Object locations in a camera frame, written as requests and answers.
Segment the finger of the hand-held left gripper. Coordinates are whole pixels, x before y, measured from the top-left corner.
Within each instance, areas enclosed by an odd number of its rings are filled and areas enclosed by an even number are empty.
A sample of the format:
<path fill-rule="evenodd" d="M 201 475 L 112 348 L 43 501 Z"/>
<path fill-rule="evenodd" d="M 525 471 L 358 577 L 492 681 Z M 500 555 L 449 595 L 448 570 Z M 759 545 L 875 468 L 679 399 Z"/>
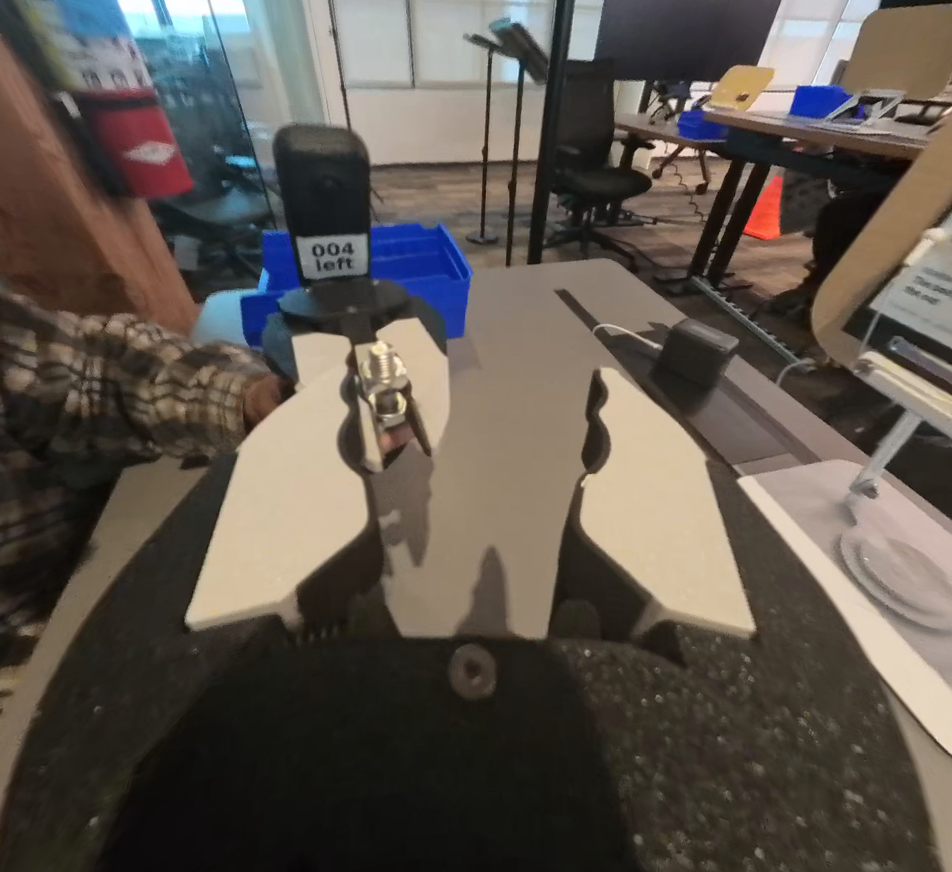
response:
<path fill-rule="evenodd" d="M 370 372 L 371 349 L 334 334 L 307 333 L 292 340 L 294 397 L 302 400 L 304 420 L 316 424 L 326 453 L 377 474 L 387 465 L 387 426 L 379 412 L 387 389 L 380 389 Z"/>
<path fill-rule="evenodd" d="M 420 318 L 401 318 L 378 330 L 376 341 L 390 343 L 411 380 L 408 421 L 377 434 L 383 452 L 415 439 L 428 456 L 440 447 L 450 415 L 448 358 Z"/>

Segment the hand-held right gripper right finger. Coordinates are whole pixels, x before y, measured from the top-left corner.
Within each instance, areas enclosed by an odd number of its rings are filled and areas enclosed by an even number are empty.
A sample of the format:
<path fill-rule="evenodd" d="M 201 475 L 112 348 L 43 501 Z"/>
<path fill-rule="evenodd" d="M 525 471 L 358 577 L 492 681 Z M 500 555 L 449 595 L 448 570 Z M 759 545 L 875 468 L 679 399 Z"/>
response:
<path fill-rule="evenodd" d="M 707 454 L 620 371 L 591 377 L 583 472 L 559 550 L 552 638 L 648 640 L 686 624 L 757 628 Z"/>

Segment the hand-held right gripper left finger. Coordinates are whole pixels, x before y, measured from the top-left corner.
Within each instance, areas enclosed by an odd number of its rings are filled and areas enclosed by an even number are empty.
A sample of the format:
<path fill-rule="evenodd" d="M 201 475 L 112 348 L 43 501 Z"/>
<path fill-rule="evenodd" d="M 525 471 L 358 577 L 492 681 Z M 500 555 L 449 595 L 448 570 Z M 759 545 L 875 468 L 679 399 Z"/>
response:
<path fill-rule="evenodd" d="M 303 381 L 242 442 L 184 624 L 192 632 L 276 617 L 343 633 L 375 585 L 364 476 L 343 449 L 355 412 L 349 366 Z"/>

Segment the silver hex nut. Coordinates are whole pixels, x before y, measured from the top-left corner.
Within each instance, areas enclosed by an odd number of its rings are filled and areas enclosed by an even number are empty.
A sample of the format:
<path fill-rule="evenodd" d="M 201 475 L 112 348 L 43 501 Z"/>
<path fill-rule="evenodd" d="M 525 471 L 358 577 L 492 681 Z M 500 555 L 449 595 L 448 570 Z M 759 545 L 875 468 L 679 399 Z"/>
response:
<path fill-rule="evenodd" d="M 359 364 L 359 379 L 366 401 L 375 400 L 388 392 L 405 392 L 411 386 L 407 368 L 395 354 L 384 361 L 367 358 Z"/>

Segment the silver bolt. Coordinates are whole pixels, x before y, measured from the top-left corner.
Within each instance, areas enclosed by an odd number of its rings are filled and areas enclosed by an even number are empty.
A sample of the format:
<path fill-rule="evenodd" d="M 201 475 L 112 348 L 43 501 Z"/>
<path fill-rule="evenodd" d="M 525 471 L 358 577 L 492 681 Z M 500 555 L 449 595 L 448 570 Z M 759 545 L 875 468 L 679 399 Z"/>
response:
<path fill-rule="evenodd" d="M 359 364 L 370 358 L 373 361 L 385 361 L 390 358 L 390 354 L 398 355 L 396 349 L 388 342 L 376 341 L 366 346 L 362 351 L 361 359 L 358 363 L 358 381 L 360 384 L 361 395 L 363 392 L 359 379 Z M 370 413 L 370 419 L 378 433 L 389 432 L 408 421 L 409 410 L 411 408 L 411 396 L 409 387 L 405 392 L 388 392 L 381 397 L 370 400 L 363 398 Z"/>

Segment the blue plastic bin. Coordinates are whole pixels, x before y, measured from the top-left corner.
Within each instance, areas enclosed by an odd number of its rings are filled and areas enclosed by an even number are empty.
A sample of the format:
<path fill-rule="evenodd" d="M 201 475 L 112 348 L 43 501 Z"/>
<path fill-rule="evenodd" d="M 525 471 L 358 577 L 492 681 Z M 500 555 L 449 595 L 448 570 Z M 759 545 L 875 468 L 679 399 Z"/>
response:
<path fill-rule="evenodd" d="M 788 114 L 797 118 L 824 119 L 851 98 L 851 94 L 837 84 L 799 84 Z"/>
<path fill-rule="evenodd" d="M 679 114 L 675 121 L 677 133 L 684 140 L 717 142 L 726 140 L 729 131 L 725 125 L 708 120 L 703 109 L 691 109 Z"/>
<path fill-rule="evenodd" d="M 257 289 L 240 303 L 244 341 L 250 347 L 260 347 L 267 318 L 277 312 L 281 296 L 300 286 L 288 232 L 263 233 L 263 264 Z M 373 226 L 370 273 L 426 301 L 442 316 L 448 339 L 464 336 L 472 269 L 445 225 Z"/>

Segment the person's left forearm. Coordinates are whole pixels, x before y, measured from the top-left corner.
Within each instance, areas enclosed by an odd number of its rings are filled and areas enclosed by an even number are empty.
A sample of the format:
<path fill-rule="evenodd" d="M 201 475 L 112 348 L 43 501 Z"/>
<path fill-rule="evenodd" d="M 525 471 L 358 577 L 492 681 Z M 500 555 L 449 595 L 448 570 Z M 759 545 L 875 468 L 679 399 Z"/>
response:
<path fill-rule="evenodd" d="M 2 288 L 2 587 L 58 574 L 102 486 L 130 464 L 234 451 L 242 396 L 271 372 L 133 315 L 48 311 Z"/>

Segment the person's left hand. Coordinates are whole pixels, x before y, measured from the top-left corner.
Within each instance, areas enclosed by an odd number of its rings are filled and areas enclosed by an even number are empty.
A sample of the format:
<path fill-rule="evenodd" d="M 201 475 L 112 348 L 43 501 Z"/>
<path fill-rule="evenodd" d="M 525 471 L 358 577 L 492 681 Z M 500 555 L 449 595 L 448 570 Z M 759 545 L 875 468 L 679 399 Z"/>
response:
<path fill-rule="evenodd" d="M 294 393 L 295 383 L 292 380 L 272 372 L 248 382 L 242 396 L 244 435 L 250 434 Z"/>

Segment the black office chair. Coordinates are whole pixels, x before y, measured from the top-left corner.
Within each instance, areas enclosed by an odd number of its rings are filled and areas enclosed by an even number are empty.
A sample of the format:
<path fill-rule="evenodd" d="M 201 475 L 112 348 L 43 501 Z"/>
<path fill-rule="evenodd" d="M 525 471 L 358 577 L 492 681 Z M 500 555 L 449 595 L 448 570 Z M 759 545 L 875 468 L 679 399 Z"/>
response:
<path fill-rule="evenodd" d="M 596 231 L 599 212 L 620 212 L 625 201 L 651 188 L 647 174 L 611 161 L 616 132 L 612 69 L 608 60 L 566 63 L 551 193 L 568 218 L 544 239 L 542 247 L 550 250 L 577 243 L 588 258 L 589 247 L 595 244 L 621 256 L 636 272 L 634 253 Z"/>
<path fill-rule="evenodd" d="M 218 197 L 158 200 L 150 208 L 174 262 L 189 279 L 259 278 L 261 235 L 274 223 L 263 193 L 233 187 Z"/>

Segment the black power adapter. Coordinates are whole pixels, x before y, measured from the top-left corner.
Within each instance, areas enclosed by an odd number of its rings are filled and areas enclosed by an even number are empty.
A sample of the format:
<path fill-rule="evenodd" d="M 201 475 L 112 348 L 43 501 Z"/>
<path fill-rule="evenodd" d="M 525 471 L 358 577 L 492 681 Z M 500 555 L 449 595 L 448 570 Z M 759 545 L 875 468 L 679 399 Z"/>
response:
<path fill-rule="evenodd" d="M 740 344 L 729 333 L 695 318 L 683 318 L 667 331 L 653 371 L 689 382 L 698 390 L 711 391 L 720 385 Z"/>

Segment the black floor stand with tablet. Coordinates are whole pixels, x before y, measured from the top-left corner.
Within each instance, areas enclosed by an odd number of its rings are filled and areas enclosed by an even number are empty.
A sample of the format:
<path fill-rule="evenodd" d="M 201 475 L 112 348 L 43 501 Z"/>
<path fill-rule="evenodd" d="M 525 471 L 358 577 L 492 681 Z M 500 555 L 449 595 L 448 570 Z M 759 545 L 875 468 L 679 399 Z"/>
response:
<path fill-rule="evenodd" d="M 483 102 L 482 148 L 481 148 L 481 195 L 479 230 L 467 237 L 475 246 L 488 247 L 497 243 L 497 238 L 486 231 L 486 211 L 488 195 L 488 173 L 490 157 L 490 131 L 492 116 L 493 69 L 497 59 L 508 59 L 517 64 L 515 91 L 512 153 L 509 163 L 507 182 L 505 267 L 512 264 L 515 225 L 516 199 L 519 184 L 520 150 L 522 144 L 523 112 L 527 79 L 543 87 L 548 77 L 549 58 L 528 29 L 518 21 L 500 18 L 489 24 L 491 37 L 466 34 L 464 39 L 470 45 L 485 53 L 485 84 Z"/>

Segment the thick black pole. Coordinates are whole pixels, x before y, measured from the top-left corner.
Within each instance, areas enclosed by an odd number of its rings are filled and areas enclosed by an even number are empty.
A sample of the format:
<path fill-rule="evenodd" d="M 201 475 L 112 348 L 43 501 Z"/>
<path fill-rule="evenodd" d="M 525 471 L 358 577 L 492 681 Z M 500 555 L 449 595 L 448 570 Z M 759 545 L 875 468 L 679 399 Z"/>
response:
<path fill-rule="evenodd" d="M 541 132 L 530 216 L 528 265 L 541 263 L 551 189 L 555 179 L 558 123 L 576 0 L 554 0 L 548 72 L 541 115 Z"/>

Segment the wooden pillar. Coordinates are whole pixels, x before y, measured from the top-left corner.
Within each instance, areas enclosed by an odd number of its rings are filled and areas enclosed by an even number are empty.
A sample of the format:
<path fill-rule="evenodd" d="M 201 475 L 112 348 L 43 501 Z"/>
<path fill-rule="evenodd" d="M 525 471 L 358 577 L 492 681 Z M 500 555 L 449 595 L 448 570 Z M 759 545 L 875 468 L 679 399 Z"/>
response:
<path fill-rule="evenodd" d="M 1 45 L 2 282 L 48 309 L 136 314 L 188 334 L 199 307 L 149 207 L 109 196 Z"/>

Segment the wooden desk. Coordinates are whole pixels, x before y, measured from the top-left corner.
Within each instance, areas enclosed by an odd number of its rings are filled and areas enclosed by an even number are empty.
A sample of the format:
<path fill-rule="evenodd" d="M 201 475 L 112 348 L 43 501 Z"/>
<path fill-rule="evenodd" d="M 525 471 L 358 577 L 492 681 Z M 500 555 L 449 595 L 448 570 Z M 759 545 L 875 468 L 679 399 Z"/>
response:
<path fill-rule="evenodd" d="M 690 140 L 674 120 L 653 123 L 646 114 L 620 114 L 626 164 L 636 141 L 705 146 L 728 163 L 689 263 L 658 268 L 652 277 L 666 296 L 717 296 L 745 290 L 732 260 L 772 170 L 794 170 L 827 183 L 863 192 L 884 192 L 898 177 L 896 166 L 912 164 L 938 137 L 939 127 L 896 125 L 886 132 L 823 123 L 807 118 L 716 109 L 708 114 L 727 128 L 724 140 Z"/>

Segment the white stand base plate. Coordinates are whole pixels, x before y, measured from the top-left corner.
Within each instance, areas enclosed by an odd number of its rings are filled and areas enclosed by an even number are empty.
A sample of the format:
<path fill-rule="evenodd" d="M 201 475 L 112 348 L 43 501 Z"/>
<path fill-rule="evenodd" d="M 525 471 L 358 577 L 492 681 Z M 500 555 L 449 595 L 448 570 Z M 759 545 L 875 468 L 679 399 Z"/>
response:
<path fill-rule="evenodd" d="M 922 423 L 950 435 L 950 392 L 867 351 L 856 366 L 898 404 L 898 423 L 863 465 L 823 461 L 740 480 L 835 606 L 866 659 L 914 719 L 951 752 L 950 529 L 887 483 Z"/>

